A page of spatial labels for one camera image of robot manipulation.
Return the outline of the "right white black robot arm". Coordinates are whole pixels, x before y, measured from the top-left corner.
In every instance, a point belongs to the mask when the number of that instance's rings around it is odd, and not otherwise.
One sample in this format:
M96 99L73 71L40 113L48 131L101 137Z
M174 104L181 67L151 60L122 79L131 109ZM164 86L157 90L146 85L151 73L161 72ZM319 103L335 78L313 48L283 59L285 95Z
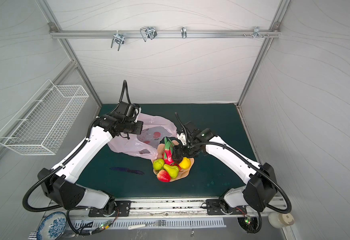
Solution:
M173 148L172 159L180 163L183 158L195 158L200 153L214 156L228 166L245 186L230 189L220 198L220 209L224 214L247 203L257 213L257 226L247 229L248 234L258 233L263 225L261 213L269 208L280 214L289 214L292 203L286 192L278 184L274 168L268 164L252 161L229 146L221 137L210 129L200 130L193 122L179 122L179 145Z

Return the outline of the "green pear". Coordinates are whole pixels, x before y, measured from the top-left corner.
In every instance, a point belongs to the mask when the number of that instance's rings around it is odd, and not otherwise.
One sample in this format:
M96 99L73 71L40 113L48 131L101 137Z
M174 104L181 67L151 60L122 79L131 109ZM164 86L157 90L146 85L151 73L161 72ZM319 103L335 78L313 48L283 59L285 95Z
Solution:
M172 179L176 179L178 177L178 174L179 174L179 167L176 166L176 165L168 165L168 164L165 164L163 166L164 170L166 170L169 174L169 176L172 178Z

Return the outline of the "pink plastic bag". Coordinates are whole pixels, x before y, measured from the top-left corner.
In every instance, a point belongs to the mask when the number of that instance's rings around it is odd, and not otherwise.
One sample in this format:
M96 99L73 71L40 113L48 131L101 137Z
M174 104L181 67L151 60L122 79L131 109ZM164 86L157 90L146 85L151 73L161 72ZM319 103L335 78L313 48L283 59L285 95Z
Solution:
M137 119L143 122L140 135L131 134L130 139L127 139L126 134L122 134L113 138L108 146L115 153L155 160L160 142L166 137L176 137L177 127L173 122L161 116L139 114Z

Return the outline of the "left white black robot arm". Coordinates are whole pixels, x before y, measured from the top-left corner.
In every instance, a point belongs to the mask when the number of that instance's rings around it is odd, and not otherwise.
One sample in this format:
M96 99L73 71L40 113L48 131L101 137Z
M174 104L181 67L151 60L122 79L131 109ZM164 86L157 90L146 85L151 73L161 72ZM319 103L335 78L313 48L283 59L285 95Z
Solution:
M49 170L43 168L38 173L38 181L22 199L23 208L29 212L46 212L57 208L73 210L88 207L112 215L116 209L114 196L104 191L85 188L76 182L86 166L112 139L120 137L128 140L130 135L141 134L143 122L137 119L140 112L140 106L129 99L127 81L123 81L116 107L93 119L85 138L61 162ZM44 208L31 206L29 197L38 187L56 205Z

